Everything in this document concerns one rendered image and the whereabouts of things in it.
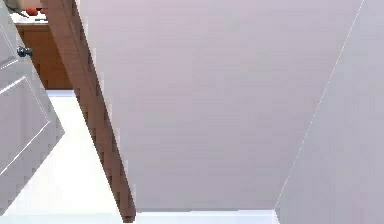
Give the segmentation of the brown wooden counter cabinet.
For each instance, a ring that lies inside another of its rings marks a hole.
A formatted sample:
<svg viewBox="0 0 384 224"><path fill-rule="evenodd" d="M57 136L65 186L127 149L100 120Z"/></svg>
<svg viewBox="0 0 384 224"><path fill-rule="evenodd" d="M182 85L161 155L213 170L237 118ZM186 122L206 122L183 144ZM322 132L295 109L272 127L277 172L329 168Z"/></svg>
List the brown wooden counter cabinet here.
<svg viewBox="0 0 384 224"><path fill-rule="evenodd" d="M72 90L52 31L43 16L23 17L11 13L19 35L26 47L34 51L33 65L46 90Z"/></svg>

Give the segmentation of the grey panelled room door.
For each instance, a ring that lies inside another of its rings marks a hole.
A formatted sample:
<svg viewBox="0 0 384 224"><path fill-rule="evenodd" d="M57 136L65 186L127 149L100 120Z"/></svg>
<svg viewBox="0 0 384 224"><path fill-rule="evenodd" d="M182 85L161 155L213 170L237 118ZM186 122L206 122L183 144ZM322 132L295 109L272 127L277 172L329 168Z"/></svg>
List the grey panelled room door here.
<svg viewBox="0 0 384 224"><path fill-rule="evenodd" d="M19 57L18 46L26 47L0 0L0 216L64 135L32 57Z"/></svg>

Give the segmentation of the dark round door knob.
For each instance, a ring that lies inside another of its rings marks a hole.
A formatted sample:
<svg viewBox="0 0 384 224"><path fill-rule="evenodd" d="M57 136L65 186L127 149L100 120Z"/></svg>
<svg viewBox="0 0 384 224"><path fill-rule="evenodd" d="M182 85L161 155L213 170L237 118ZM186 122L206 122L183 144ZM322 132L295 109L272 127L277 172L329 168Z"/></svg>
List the dark round door knob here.
<svg viewBox="0 0 384 224"><path fill-rule="evenodd" d="M26 56L32 57L34 52L33 52L32 48L26 48L23 46L18 46L17 47L17 54L19 57L26 57Z"/></svg>

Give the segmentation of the brown wooden door frame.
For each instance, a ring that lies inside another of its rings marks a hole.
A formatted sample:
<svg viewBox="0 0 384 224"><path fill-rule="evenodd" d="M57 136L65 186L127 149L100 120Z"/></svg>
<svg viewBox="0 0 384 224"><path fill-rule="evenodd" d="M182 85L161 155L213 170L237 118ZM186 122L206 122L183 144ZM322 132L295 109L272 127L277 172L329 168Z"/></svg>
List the brown wooden door frame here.
<svg viewBox="0 0 384 224"><path fill-rule="evenodd" d="M136 208L76 0L40 0L123 222Z"/></svg>

